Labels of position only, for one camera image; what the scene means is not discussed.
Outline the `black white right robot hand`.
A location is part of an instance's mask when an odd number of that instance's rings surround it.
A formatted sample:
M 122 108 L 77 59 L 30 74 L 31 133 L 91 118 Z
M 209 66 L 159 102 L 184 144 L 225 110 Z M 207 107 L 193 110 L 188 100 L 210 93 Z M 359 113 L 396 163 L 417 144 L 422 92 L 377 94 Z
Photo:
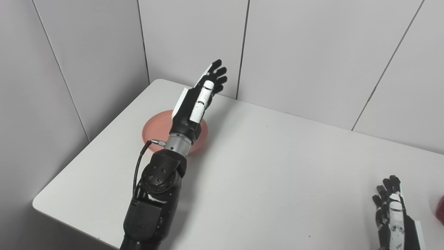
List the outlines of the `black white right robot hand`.
M 375 222 L 380 250 L 425 250 L 425 241 L 419 220 L 407 214 L 401 180 L 390 175 L 376 187 L 372 196 L 376 206 Z

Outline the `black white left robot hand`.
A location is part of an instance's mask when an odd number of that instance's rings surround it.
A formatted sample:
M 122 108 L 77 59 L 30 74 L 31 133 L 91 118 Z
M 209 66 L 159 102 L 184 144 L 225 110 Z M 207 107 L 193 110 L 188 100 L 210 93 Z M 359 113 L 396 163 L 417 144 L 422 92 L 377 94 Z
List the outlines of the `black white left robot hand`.
M 214 95 L 222 92 L 228 78 L 222 60 L 214 61 L 198 79 L 194 87 L 185 87 L 173 109 L 170 134 L 185 136 L 191 144 L 201 134 L 201 121 Z

